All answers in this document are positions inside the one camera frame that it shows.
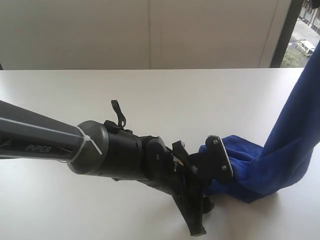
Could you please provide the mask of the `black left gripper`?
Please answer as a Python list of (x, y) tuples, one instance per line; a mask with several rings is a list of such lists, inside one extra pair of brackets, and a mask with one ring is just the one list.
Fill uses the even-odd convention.
[(203, 215), (213, 209), (213, 204), (204, 196), (204, 183), (188, 157), (180, 140), (172, 144), (172, 149), (162, 140), (151, 140), (144, 150), (142, 168), (147, 179), (142, 183), (172, 196), (190, 235), (198, 237), (207, 233)]

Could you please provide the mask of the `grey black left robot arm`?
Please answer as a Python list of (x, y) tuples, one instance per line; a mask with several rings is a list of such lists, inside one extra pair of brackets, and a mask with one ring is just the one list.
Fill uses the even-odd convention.
[(137, 181), (172, 196), (191, 236), (204, 235), (203, 215), (213, 205), (204, 195), (197, 168), (158, 136), (137, 136), (126, 129), (117, 100), (118, 121), (69, 125), (8, 102), (0, 103), (0, 157), (54, 160), (78, 175)]

